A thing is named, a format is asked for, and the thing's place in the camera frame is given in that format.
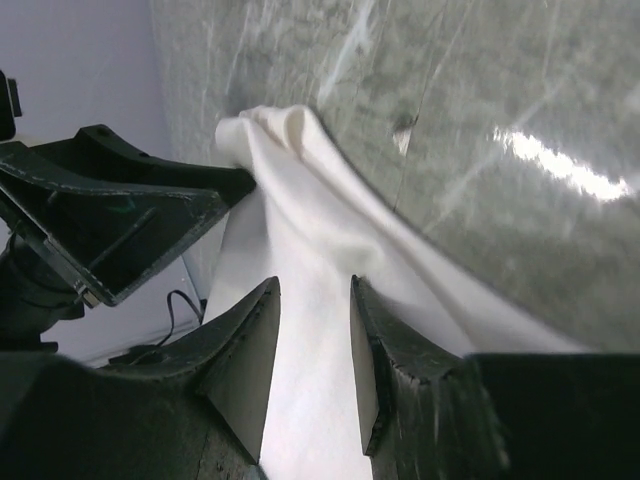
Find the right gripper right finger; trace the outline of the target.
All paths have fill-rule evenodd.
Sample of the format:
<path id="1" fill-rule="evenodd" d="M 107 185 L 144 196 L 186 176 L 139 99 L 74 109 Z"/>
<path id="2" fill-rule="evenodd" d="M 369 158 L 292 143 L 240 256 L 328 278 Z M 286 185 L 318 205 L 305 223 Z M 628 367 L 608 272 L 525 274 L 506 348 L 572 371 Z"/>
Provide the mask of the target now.
<path id="1" fill-rule="evenodd" d="M 377 479 L 635 479 L 633 354 L 457 357 L 353 278 L 350 328 L 363 453 Z"/>

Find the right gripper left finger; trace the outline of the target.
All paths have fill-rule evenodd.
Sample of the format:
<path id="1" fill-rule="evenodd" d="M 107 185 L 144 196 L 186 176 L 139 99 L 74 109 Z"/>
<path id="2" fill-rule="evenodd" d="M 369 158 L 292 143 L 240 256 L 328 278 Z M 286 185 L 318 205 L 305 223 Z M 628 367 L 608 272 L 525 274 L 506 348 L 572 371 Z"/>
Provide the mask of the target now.
<path id="1" fill-rule="evenodd" d="M 280 284 L 130 365 L 1 357 L 5 479 L 261 479 Z"/>

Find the white red-print t-shirt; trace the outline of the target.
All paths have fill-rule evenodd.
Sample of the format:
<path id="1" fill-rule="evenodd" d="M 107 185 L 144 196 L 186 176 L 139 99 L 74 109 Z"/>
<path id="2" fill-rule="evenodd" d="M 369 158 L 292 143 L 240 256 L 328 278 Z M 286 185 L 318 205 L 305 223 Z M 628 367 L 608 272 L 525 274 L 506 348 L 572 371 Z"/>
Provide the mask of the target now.
<path id="1" fill-rule="evenodd" d="M 350 339 L 350 284 L 369 282 L 402 321 L 445 350 L 581 352 L 414 233 L 347 164 L 307 107 L 221 120 L 219 154 L 250 171 L 234 207 L 206 314 L 268 277 L 281 313 L 260 463 L 271 479 L 368 479 Z"/>

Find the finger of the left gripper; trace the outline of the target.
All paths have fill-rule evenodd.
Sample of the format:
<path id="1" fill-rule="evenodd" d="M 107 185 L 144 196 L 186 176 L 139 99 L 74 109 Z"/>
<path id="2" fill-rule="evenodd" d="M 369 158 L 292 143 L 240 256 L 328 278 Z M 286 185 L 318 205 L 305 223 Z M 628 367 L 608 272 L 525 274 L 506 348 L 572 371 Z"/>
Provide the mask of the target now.
<path id="1" fill-rule="evenodd" d="M 104 125 L 80 129 L 66 140 L 1 145 L 1 172 L 28 184 L 87 195 L 212 195 L 232 207 L 256 183 L 242 168 L 208 167 L 151 156 Z"/>
<path id="2" fill-rule="evenodd" d="M 39 187 L 1 172 L 3 199 L 45 234 L 40 255 L 90 306 L 121 303 L 230 209 L 212 195 L 87 195 Z"/>

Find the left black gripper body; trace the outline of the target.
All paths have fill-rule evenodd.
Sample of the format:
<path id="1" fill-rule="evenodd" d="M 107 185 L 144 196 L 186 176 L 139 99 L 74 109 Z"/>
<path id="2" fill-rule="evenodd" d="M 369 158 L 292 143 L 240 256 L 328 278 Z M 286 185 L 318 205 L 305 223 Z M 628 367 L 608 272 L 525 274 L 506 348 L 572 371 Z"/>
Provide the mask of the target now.
<path id="1" fill-rule="evenodd" d="M 6 199 L 1 219 L 10 229 L 1 253 L 1 349 L 55 352 L 57 344 L 41 335 L 59 321 L 83 318 L 84 303 L 37 250 L 45 234 Z"/>

